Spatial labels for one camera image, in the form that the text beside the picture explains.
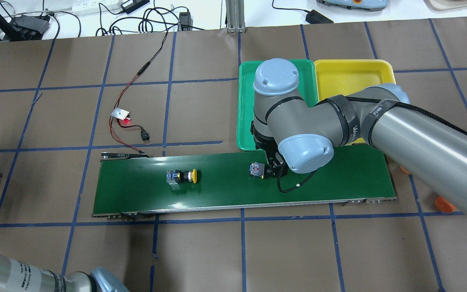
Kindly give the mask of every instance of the power strip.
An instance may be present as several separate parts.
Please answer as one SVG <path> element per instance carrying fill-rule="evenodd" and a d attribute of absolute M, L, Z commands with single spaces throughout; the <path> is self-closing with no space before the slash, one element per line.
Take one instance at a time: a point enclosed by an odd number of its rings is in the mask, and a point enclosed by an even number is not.
<path fill-rule="evenodd" d="M 92 13 L 98 13 L 99 3 L 104 4 L 109 10 L 121 8 L 122 0 L 73 0 L 72 12 L 76 15 L 86 15 Z M 108 13 L 108 11 L 102 7 L 102 12 Z"/>

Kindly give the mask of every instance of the white desk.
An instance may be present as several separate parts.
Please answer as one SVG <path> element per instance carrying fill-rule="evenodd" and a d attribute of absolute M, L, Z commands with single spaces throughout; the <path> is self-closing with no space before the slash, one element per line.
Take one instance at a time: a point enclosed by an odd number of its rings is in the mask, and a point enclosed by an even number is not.
<path fill-rule="evenodd" d="M 24 11 L 36 11 L 41 9 L 41 0 L 8 0 L 11 2 L 17 13 Z M 46 0 L 46 7 L 50 10 L 63 9 L 71 6 L 71 0 Z M 225 0 L 156 0 L 159 7 L 170 8 L 173 4 L 186 6 L 190 9 L 193 17 L 193 26 L 213 30 L 225 27 L 226 7 Z M 435 11 L 422 0 L 389 0 L 389 5 L 383 11 L 368 12 L 363 10 L 347 10 L 341 7 L 325 6 L 318 4 L 315 0 L 276 0 L 277 7 L 293 7 L 302 9 L 315 9 L 334 22 L 358 22 L 358 21 L 381 21 L 381 20 L 402 20 L 402 19 L 424 19 L 424 18 L 448 18 L 467 16 L 467 7 L 453 9 L 450 11 Z M 145 8 L 152 7 L 152 1 L 129 16 L 143 15 Z M 282 11 L 271 7 L 271 0 L 245 0 L 244 15 L 245 24 L 250 26 L 291 26 L 294 24 L 307 24 L 305 14 L 302 11 Z M 109 27 L 115 19 L 127 16 L 111 15 L 107 11 L 102 12 L 102 23 Z M 76 37 L 78 33 L 78 22 L 76 19 L 65 13 L 57 14 L 61 23 L 59 38 Z M 167 15 L 167 21 L 175 22 L 174 17 Z M 82 37 L 94 36 L 97 28 L 100 27 L 99 14 L 80 16 L 82 22 Z M 123 30 L 137 30 L 137 20 L 124 20 L 119 23 L 119 28 Z M 50 21 L 50 29 L 44 35 L 44 39 L 52 39 L 57 32 L 57 23 Z M 160 24 L 154 29 L 162 29 Z"/>

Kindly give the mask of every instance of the label sticker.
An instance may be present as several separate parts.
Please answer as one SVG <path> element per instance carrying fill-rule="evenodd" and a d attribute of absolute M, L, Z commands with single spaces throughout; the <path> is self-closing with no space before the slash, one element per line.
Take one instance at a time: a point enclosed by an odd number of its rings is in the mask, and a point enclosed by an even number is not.
<path fill-rule="evenodd" d="M 10 259 L 11 268 L 5 290 L 15 292 L 37 292 L 41 288 L 41 270 L 36 266 Z"/>

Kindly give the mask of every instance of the metal bracket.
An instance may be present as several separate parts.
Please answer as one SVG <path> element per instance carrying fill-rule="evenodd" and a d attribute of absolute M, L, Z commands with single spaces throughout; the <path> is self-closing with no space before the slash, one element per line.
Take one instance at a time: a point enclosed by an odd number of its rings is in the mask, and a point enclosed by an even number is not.
<path fill-rule="evenodd" d="M 244 0 L 226 0 L 226 31 L 245 32 Z"/>

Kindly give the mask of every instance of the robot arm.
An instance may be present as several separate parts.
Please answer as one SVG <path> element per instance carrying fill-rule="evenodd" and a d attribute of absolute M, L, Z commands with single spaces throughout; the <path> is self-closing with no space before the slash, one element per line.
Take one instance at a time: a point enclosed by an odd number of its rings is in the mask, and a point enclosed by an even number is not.
<path fill-rule="evenodd" d="M 362 137 L 467 214 L 467 133 L 409 105 L 395 84 L 334 96 L 308 107 L 298 71 L 272 59 L 256 71 L 254 141 L 304 174 L 327 164 L 334 146 Z"/>

